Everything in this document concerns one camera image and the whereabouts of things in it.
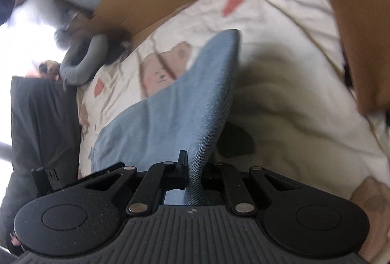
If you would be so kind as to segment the blue-grey denim pants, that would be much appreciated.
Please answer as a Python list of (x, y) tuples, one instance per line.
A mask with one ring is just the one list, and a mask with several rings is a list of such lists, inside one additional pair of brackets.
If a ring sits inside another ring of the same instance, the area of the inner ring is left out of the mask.
[(139, 171), (188, 153), (189, 184), (167, 196), (174, 205), (206, 205), (202, 170), (214, 152), (233, 101), (241, 34), (216, 34), (174, 83), (119, 113), (98, 135), (91, 167), (122, 162)]

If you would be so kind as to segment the dark grey pillow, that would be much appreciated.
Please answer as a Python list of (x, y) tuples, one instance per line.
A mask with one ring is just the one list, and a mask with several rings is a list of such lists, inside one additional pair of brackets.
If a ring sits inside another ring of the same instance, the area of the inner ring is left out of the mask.
[(1, 246), (15, 256), (10, 235), (17, 212), (38, 197), (32, 170), (43, 168), (53, 188), (78, 178), (81, 127), (77, 89), (58, 81), (14, 77), (10, 88), (12, 167), (1, 203)]

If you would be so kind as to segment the grey U-shaped neck pillow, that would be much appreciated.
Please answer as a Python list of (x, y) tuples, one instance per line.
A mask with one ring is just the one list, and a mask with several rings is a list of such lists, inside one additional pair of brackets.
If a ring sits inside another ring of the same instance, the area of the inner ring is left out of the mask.
[(104, 64), (108, 53), (108, 37), (96, 34), (88, 42), (75, 42), (67, 51), (59, 67), (63, 89), (88, 83)]

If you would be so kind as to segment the brown teddy bear toy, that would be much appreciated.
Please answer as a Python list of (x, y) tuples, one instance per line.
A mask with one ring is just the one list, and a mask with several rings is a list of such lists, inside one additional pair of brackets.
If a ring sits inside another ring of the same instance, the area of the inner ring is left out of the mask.
[(59, 69), (60, 63), (46, 60), (38, 66), (38, 73), (40, 78), (59, 81), (61, 79)]

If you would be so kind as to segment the cream bear-print quilt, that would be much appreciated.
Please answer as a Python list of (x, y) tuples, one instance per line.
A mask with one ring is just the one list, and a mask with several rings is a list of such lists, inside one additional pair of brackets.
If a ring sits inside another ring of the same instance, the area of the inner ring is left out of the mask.
[(389, 262), (389, 127), (358, 113), (345, 84), (340, 35), (328, 0), (199, 0), (77, 91), (79, 175), (97, 168), (98, 149), (118, 115), (149, 100), (145, 75), (163, 56), (186, 73), (218, 32), (241, 33), (239, 76), (228, 121), (249, 137), (248, 154), (218, 151), (239, 169), (269, 170), (351, 199), (370, 218), (362, 255)]

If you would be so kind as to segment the black cloth under neck pillow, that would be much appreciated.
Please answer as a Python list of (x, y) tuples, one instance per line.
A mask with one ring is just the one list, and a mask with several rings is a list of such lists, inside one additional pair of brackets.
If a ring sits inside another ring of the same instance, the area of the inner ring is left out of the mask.
[(116, 29), (107, 33), (108, 37), (108, 52), (105, 65), (110, 65), (121, 57), (126, 50), (129, 50), (132, 46), (132, 36), (127, 30)]

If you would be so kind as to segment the brown suede cushion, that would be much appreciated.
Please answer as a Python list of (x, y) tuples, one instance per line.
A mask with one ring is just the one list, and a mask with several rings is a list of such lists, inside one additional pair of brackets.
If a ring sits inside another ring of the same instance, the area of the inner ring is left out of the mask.
[(389, 0), (329, 0), (362, 114), (389, 110)]

